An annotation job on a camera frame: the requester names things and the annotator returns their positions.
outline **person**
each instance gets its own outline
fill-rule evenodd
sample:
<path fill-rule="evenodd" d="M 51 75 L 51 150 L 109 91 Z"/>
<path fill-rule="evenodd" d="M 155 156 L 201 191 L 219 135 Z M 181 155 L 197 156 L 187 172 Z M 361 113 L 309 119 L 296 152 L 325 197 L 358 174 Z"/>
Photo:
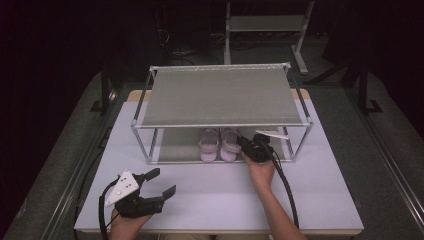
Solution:
<path fill-rule="evenodd" d="M 283 207 L 275 197 L 271 189 L 275 167 L 272 161 L 256 163 L 242 152 L 242 156 L 249 166 L 249 174 L 255 191 L 262 203 L 271 235 L 274 240 L 304 240 L 306 237 L 294 225 Z M 112 212 L 112 218 L 118 214 L 116 209 Z M 112 221 L 111 240 L 133 240 L 140 228 L 152 216 L 144 216 L 136 219 L 128 219 L 117 216 Z"/>

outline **gray shelf top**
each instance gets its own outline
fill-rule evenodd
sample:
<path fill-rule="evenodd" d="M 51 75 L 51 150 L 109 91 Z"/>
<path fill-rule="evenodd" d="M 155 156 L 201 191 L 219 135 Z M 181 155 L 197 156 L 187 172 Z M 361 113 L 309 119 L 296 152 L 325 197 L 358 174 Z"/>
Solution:
<path fill-rule="evenodd" d="M 284 66 L 155 67 L 141 128 L 303 125 Z"/>

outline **hand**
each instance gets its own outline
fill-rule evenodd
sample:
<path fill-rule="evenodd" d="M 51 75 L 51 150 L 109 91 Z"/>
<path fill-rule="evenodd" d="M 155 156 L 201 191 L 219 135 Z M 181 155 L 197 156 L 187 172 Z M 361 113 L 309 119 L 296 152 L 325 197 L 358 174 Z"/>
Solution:
<path fill-rule="evenodd" d="M 275 172 L 272 161 L 257 163 L 244 152 L 242 152 L 242 156 L 249 166 L 250 178 L 252 179 L 256 191 L 271 191 L 271 182 Z"/>
<path fill-rule="evenodd" d="M 140 228 L 152 217 L 152 215 L 148 215 L 134 219 L 123 218 L 118 214 L 116 209 L 113 209 L 111 219 L 115 216 L 116 218 L 112 221 L 110 230 L 111 240 L 135 239 Z"/>

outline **cord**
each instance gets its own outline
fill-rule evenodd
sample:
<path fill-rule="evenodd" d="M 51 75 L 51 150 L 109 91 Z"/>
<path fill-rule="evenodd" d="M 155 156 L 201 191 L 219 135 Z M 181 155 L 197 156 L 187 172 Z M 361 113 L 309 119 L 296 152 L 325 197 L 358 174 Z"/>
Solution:
<path fill-rule="evenodd" d="M 262 144 L 262 146 L 267 151 L 268 155 L 271 158 L 272 163 L 275 166 L 275 169 L 277 169 L 278 175 L 280 176 L 281 180 L 283 181 L 284 187 L 286 188 L 286 191 L 287 191 L 287 196 L 288 196 L 289 201 L 290 201 L 290 206 L 291 206 L 292 213 L 293 213 L 293 222 L 294 222 L 294 225 L 296 225 L 296 227 L 299 228 L 299 219 L 298 219 L 298 216 L 297 216 L 296 204 L 294 202 L 294 198 L 293 198 L 292 191 L 290 189 L 289 182 L 287 181 L 287 178 L 286 178 L 286 176 L 283 173 L 283 168 L 281 167 L 281 163 L 279 161 L 280 158 L 278 157 L 278 154 L 277 154 L 277 157 L 278 157 L 278 161 L 277 161 L 275 159 L 274 155 L 269 151 L 267 144 L 265 144 L 262 141 L 262 139 L 259 139 L 259 142 Z"/>
<path fill-rule="evenodd" d="M 118 178 L 115 180 L 115 181 L 113 181 L 113 182 L 111 182 L 111 183 L 109 183 L 109 185 L 107 185 L 107 187 L 105 188 L 105 190 L 103 191 L 103 193 L 102 193 L 102 195 L 99 197 L 99 211 L 98 211 L 98 215 L 99 215 L 99 225 L 100 225 L 100 232 L 101 232 L 101 234 L 102 234 L 102 238 L 104 239 L 104 240 L 108 240 L 109 238 L 108 238 L 108 236 L 107 236 L 107 226 L 106 226 L 106 224 L 105 224 L 105 212 L 104 212 L 104 208 L 105 208 L 105 196 L 106 196 L 106 193 L 107 193 L 107 191 L 112 187 L 112 186 L 114 186 L 117 182 L 118 182 L 118 180 L 119 180 L 119 176 L 118 176 Z"/>

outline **gray floor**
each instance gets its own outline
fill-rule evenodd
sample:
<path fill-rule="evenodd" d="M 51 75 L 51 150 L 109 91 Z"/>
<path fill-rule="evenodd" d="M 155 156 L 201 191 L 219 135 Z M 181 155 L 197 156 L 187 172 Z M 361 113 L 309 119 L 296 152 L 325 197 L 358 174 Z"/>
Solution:
<path fill-rule="evenodd" d="M 232 51 L 233 64 L 291 62 L 299 83 L 314 78 L 333 65 L 321 58 L 326 38 L 308 37 L 302 55 L 310 74 L 302 76 L 296 68 L 289 45 L 293 39 L 264 42 L 244 51 Z M 222 49 L 213 51 L 222 61 Z M 214 58 L 201 55 L 187 59 L 196 65 L 216 64 Z M 418 199 L 424 199 L 424 141 L 388 97 L 384 85 L 369 74 L 369 99 L 376 100 L 382 113 L 364 117 L 356 107 L 356 90 L 346 90 L 338 82 L 343 71 L 318 85 L 302 85 L 314 102 L 327 138 L 351 191 L 365 229 L 358 240 L 424 239 L 402 194 L 390 174 L 381 148 L 368 130 L 374 125 L 387 149 Z M 106 116 L 90 111 L 100 98 L 100 80 L 96 76 L 87 87 L 56 146 L 28 194 L 26 211 L 12 223 L 5 239 L 74 239 L 73 224 L 78 193 L 85 172 L 81 199 L 96 172 L 107 134 L 119 113 L 120 104 L 138 85 L 117 90 Z M 97 234 L 79 234 L 80 239 L 100 239 Z M 349 239 L 349 236 L 309 236 L 309 239 Z M 140 239 L 155 239 L 143 235 Z"/>

